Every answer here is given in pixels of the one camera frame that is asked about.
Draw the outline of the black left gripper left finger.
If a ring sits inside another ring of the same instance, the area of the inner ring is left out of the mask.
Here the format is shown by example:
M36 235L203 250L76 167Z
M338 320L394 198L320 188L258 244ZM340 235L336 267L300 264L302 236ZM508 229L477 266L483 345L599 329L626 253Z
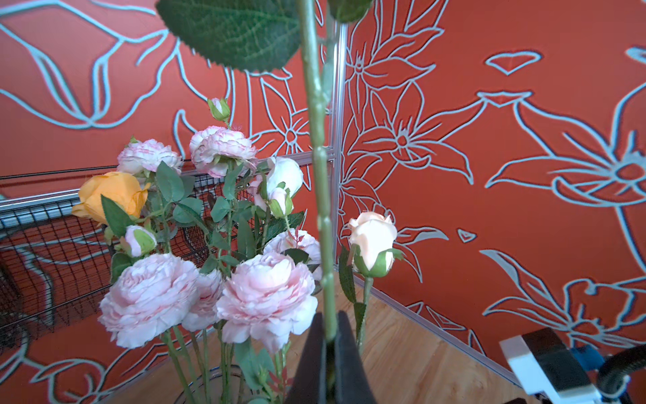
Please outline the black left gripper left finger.
M316 313L298 363L294 383L285 399L286 404L328 403L327 350L323 314Z

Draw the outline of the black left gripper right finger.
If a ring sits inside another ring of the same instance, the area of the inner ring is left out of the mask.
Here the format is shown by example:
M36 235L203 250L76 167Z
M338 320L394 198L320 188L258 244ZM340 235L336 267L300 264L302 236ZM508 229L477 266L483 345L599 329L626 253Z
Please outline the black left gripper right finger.
M337 331L331 354L330 397L333 403L375 404L363 361L345 311L336 315Z

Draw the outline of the purple glass vase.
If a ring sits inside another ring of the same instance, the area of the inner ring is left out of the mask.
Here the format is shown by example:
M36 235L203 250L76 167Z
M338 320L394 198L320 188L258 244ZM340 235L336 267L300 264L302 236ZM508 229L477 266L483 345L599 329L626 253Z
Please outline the purple glass vase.
M220 368L215 367L210 370L208 388L205 387L200 376L196 382L189 383L189 388L196 401L202 401L205 398L206 390L209 390L210 402L220 403L221 395L225 390L223 382L224 377ZM245 377L239 365L232 365L230 368L229 388L231 403L249 403L259 393L259 391L254 391L247 385L247 377Z

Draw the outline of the white cream rose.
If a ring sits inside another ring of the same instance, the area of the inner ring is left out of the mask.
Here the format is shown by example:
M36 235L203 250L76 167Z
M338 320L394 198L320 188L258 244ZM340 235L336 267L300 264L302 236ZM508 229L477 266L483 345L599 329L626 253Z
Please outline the white cream rose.
M291 158L270 158L269 172L257 174L249 184L254 205L270 210L276 218L284 218L294 210L292 198L304 183L299 163Z

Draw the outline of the orange yellow rose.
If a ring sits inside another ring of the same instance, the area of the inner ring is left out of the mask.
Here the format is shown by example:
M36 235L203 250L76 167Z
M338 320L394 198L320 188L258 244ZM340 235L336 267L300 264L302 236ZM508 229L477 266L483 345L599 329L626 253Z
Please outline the orange yellow rose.
M129 216L139 217L147 201L148 186L142 188L138 179L129 173L93 176L80 188L79 204L72 207L72 215L107 224L102 197L115 202Z

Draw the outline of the large red rose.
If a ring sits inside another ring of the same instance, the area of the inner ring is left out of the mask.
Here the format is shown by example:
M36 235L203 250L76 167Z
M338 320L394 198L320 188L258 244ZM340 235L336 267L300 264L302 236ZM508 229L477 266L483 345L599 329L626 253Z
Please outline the large red rose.
M332 25L320 38L312 1L159 1L164 25L205 59L239 71L272 72L300 54L315 170L317 225L321 236L325 336L336 338L332 285L331 193L326 151L326 108L334 84L334 49L343 25L361 20L370 1L330 1Z

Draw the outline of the peach cream rose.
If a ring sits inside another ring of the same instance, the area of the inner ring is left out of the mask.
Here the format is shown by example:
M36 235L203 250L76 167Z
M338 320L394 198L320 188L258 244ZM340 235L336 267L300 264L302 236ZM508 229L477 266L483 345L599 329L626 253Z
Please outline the peach cream rose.
M362 351L373 283L387 276L394 262L404 254L395 248L397 229L390 217L367 211L350 220L348 226L349 247L343 248L339 257L339 280L344 295L353 304L357 347ZM355 291L355 273L364 279L361 301Z

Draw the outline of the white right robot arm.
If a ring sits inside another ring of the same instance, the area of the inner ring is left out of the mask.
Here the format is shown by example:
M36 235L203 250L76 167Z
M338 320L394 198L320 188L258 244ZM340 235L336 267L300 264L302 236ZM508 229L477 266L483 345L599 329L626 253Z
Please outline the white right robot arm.
M548 403L630 403L631 375L645 368L644 345L603 357L590 345L567 348L550 328L500 346L525 393Z

